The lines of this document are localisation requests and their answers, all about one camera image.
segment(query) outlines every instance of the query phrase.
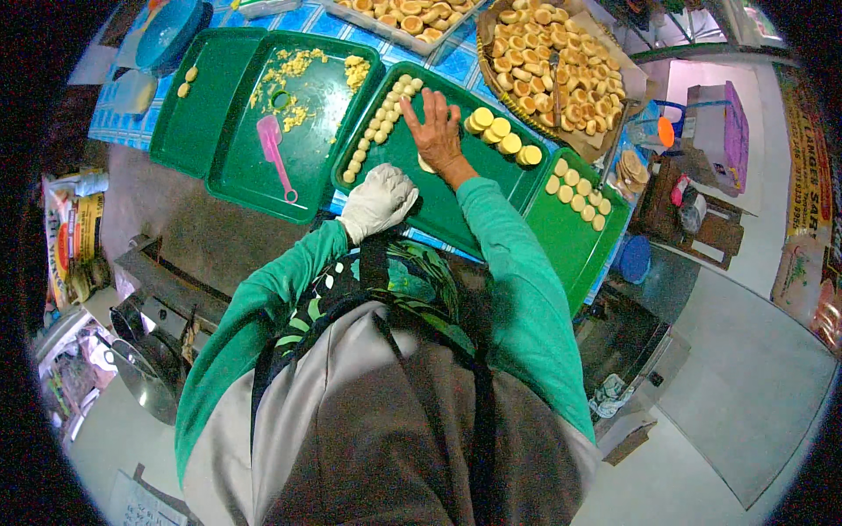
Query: blue bowl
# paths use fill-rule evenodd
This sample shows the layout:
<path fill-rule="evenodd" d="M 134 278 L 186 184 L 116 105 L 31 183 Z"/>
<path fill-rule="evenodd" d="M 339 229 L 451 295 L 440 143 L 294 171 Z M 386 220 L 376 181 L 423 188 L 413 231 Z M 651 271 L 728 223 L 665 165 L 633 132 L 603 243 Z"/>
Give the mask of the blue bowl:
<path fill-rule="evenodd" d="M 169 0 L 137 45 L 137 66 L 155 72 L 171 65 L 193 41 L 201 19 L 201 0 Z"/>

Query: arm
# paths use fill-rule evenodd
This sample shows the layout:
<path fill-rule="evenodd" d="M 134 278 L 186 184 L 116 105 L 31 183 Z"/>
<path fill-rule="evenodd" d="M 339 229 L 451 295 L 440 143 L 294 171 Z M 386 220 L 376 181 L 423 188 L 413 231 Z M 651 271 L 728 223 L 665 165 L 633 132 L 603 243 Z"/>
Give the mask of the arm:
<path fill-rule="evenodd" d="M 422 95 L 424 124 L 402 98 L 404 119 L 421 157 L 456 192 L 494 277 L 495 349 L 489 349 L 488 362 L 527 384 L 593 442 L 582 359 L 562 283 L 499 186 L 480 178 L 462 155 L 459 107 L 449 107 L 444 95 L 427 88 Z"/>
<path fill-rule="evenodd" d="M 494 277 L 488 362 L 594 442 L 567 296 L 538 240 L 494 181 L 470 178 L 456 198 Z"/>
<path fill-rule="evenodd" d="M 184 384 L 175 422 L 179 482 L 193 446 L 222 394 L 254 368 L 268 338 L 287 321 L 293 305 L 322 267 L 347 251 L 342 225 L 326 221 L 237 287 L 219 328 L 202 349 Z"/>

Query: green plastic tray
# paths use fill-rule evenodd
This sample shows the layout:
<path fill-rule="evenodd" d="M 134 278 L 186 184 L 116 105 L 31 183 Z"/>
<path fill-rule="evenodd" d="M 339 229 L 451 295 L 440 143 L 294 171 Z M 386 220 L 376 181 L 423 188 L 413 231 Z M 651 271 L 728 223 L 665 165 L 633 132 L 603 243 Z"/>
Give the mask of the green plastic tray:
<path fill-rule="evenodd" d="M 312 62 L 301 77 L 287 77 L 285 91 L 298 97 L 298 105 L 309 108 L 303 124 L 283 133 L 284 113 L 278 114 L 282 139 L 278 145 L 290 184 L 298 192 L 298 200 L 284 201 L 284 188 L 274 164 L 267 162 L 257 133 L 257 122 L 264 114 L 264 104 L 252 109 L 248 98 L 266 71 L 278 64 L 275 52 L 319 48 L 328 62 Z M 357 55 L 371 64 L 368 77 L 353 96 L 345 83 L 345 58 Z M 289 31 L 270 31 L 260 41 L 234 94 L 216 154 L 205 179 L 209 194 L 248 208 L 274 215 L 291 223 L 310 222 L 318 207 L 329 199 L 328 177 L 333 157 L 339 151 L 350 126 L 369 100 L 382 75 L 380 54 L 367 45 L 355 44 L 326 36 L 305 35 Z"/>
<path fill-rule="evenodd" d="M 471 115 L 473 110 L 480 106 L 486 106 L 491 109 L 495 117 L 509 119 L 512 124 L 512 131 L 520 136 L 525 145 L 531 144 L 541 149 L 543 155 L 541 163 L 524 168 L 514 161 L 514 156 L 501 155 L 493 146 L 485 144 L 479 138 L 461 128 L 462 152 L 468 162 L 477 170 L 477 173 L 485 178 L 497 181 L 500 189 L 503 190 L 503 195 L 509 196 L 509 202 L 520 213 L 529 203 L 533 193 L 538 188 L 541 175 L 549 165 L 550 154 L 546 146 L 538 141 L 532 135 L 532 132 L 528 131 L 515 117 L 503 114 L 464 89 L 412 62 L 398 62 L 386 74 L 386 78 L 381 82 L 376 95 L 366 109 L 365 116 L 358 121 L 354 133 L 349 136 L 343 152 L 338 155 L 337 161 L 333 165 L 331 176 L 333 186 L 347 194 L 354 186 L 365 180 L 365 174 L 369 170 L 383 162 L 389 162 L 393 166 L 401 168 L 418 186 L 420 200 L 422 201 L 421 206 L 418 208 L 417 214 L 407 218 L 407 223 L 431 236 L 438 237 L 453 247 L 480 258 L 482 254 L 477 240 L 474 239 L 470 229 L 468 229 L 453 191 L 439 176 L 425 172 L 418 165 L 418 148 L 415 146 L 415 141 L 409 133 L 409 128 L 403 117 L 395 123 L 395 129 L 386 139 L 386 142 L 377 145 L 372 141 L 368 157 L 363 162 L 360 176 L 357 177 L 354 184 L 349 185 L 342 180 L 342 172 L 348 166 L 357 143 L 360 141 L 365 128 L 368 127 L 369 120 L 381 107 L 386 94 L 392 90 L 392 84 L 404 73 L 420 78 L 427 88 L 441 91 L 447 98 L 448 104 L 458 105 L 461 109 L 463 122 Z M 418 118 L 423 121 L 424 100 L 420 92 L 413 97 L 413 108 Z"/>
<path fill-rule="evenodd" d="M 149 157 L 159 164 L 204 178 L 242 72 L 252 59 L 263 28 L 205 29 L 193 39 L 161 106 Z M 185 98 L 178 96 L 192 66 L 199 76 Z"/>
<path fill-rule="evenodd" d="M 599 182 L 599 174 L 582 157 L 569 148 L 562 148 L 552 156 L 549 168 L 541 178 L 541 189 L 536 192 L 524 219 L 564 284 L 570 312 L 573 314 L 582 306 L 591 285 L 605 266 L 631 209 L 616 190 L 605 185 L 602 195 L 611 201 L 611 212 L 605 217 L 602 232 L 595 231 L 590 223 L 584 222 L 578 212 L 570 208 L 570 204 L 564 204 L 555 194 L 549 195 L 544 191 L 560 157 L 593 185 Z"/>

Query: pink spatula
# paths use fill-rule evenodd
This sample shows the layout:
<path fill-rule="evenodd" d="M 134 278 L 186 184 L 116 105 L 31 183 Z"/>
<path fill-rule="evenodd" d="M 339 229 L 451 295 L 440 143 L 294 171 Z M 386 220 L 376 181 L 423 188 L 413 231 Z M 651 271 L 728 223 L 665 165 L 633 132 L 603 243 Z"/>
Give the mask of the pink spatula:
<path fill-rule="evenodd" d="M 274 115 L 266 115 L 259 120 L 258 136 L 260 137 L 260 145 L 264 149 L 264 157 L 267 161 L 273 162 L 274 167 L 278 170 L 278 178 L 280 183 L 284 185 L 284 201 L 295 203 L 298 200 L 298 192 L 290 184 L 290 178 L 286 175 L 286 168 L 284 168 L 284 162 L 280 160 L 280 152 L 278 151 L 278 145 L 282 138 L 278 118 Z"/>

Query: hand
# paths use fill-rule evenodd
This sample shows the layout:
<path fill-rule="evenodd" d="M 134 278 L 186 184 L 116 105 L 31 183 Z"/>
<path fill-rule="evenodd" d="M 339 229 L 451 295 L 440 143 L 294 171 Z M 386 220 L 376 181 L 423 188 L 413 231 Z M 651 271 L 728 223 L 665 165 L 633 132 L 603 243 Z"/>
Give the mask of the hand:
<path fill-rule="evenodd" d="M 388 162 L 373 167 L 365 181 L 351 190 L 337 220 L 355 245 L 371 234 L 400 223 L 418 198 L 418 189 L 400 169 Z"/>
<path fill-rule="evenodd" d="M 401 97 L 403 118 L 413 134 L 418 153 L 454 190 L 477 173 L 462 155 L 459 142 L 461 111 L 459 106 L 448 106 L 445 96 L 424 88 L 424 124 L 418 122 L 408 98 Z"/>

